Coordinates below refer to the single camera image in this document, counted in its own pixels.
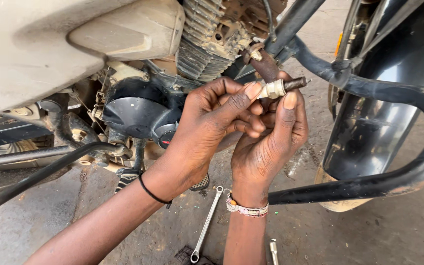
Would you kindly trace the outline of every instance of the engine cover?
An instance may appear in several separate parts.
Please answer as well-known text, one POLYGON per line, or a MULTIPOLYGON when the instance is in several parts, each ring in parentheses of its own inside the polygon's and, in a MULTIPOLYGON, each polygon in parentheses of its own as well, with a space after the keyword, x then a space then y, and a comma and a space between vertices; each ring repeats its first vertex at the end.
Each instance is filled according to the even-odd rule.
POLYGON ((158 81, 126 78, 109 89, 102 118, 120 133, 153 139, 167 148, 185 99, 185 94, 170 93, 158 81))

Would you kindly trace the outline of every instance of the combination wrench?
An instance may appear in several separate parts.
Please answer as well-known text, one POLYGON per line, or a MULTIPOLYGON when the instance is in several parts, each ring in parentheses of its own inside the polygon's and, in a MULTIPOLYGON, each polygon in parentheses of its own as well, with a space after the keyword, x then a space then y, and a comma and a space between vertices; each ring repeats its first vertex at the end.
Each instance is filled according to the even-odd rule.
POLYGON ((209 223, 211 222, 213 212, 215 210, 215 207, 217 206, 217 203, 219 201, 219 198, 222 192, 223 192, 223 187, 218 186, 217 194, 215 194, 215 199, 213 200, 211 210, 209 211, 209 215, 207 216, 207 219, 205 220, 205 224, 204 224, 204 228, 202 229, 201 236, 199 237, 199 241, 197 242, 194 252, 192 252, 192 255, 191 255, 192 264, 196 264, 199 261, 199 250, 201 248, 202 241, 204 240, 205 233, 207 232, 207 228, 209 227, 209 223))

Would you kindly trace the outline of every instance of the orange reflector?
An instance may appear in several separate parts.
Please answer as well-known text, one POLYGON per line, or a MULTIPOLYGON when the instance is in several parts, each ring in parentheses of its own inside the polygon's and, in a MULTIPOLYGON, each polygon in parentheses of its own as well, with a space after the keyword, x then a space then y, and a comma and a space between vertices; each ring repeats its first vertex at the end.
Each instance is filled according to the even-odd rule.
POLYGON ((341 37, 343 37, 343 32, 340 33, 340 37, 338 38, 338 44, 336 45, 336 50, 334 51, 335 57, 338 54, 338 49, 339 49, 340 44, 341 44, 341 37))

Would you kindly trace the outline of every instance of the wrench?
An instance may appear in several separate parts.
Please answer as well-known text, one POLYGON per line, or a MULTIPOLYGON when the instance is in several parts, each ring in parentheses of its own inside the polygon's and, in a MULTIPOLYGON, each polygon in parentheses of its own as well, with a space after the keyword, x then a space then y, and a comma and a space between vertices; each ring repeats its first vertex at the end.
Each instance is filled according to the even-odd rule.
POLYGON ((205 220, 204 228, 202 229, 201 236, 199 237, 199 241, 197 242, 196 249, 194 249, 194 252, 192 252, 192 255, 191 255, 192 264, 196 264, 199 261, 199 250, 201 248, 202 241, 204 240, 205 233, 207 232, 207 228, 209 227, 209 223, 211 222, 213 212, 215 210, 215 207, 217 206, 217 203, 219 201, 219 198, 222 192, 223 192, 223 187, 218 186, 217 194, 215 194, 215 199, 212 202, 211 210, 209 211, 209 215, 207 216, 207 219, 205 220))
POLYGON ((278 262, 278 246, 276 245, 275 242, 270 242, 269 243, 269 249, 271 250, 272 262, 274 263, 274 265, 279 265, 279 262, 278 262))

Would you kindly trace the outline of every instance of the concrete floor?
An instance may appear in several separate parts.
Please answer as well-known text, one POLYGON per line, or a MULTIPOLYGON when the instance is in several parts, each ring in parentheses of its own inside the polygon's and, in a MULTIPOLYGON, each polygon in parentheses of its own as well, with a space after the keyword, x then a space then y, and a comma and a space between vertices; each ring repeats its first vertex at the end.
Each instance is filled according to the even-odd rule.
MULTIPOLYGON (((350 2, 327 0, 299 32, 318 56, 331 61, 350 2)), ((327 83, 296 61, 286 62, 292 76, 314 78, 303 90, 309 119, 308 142, 276 176, 271 191, 313 184, 332 129, 327 83)), ((424 146, 424 118, 392 164, 399 168, 424 146)), ((170 263, 184 245, 194 247, 215 195, 213 186, 231 185, 233 149, 214 156, 211 184, 202 194, 186 191, 169 210, 160 209, 101 263, 170 263)), ((0 207, 0 264, 21 264, 49 238, 113 195, 118 178, 103 168, 75 167, 50 183, 34 187, 0 207)), ((202 254, 221 264, 229 213, 222 197, 209 226, 202 254)), ((344 213, 319 204, 271 206, 266 239, 276 239, 281 264, 424 264, 424 189, 405 196, 374 199, 344 213)))

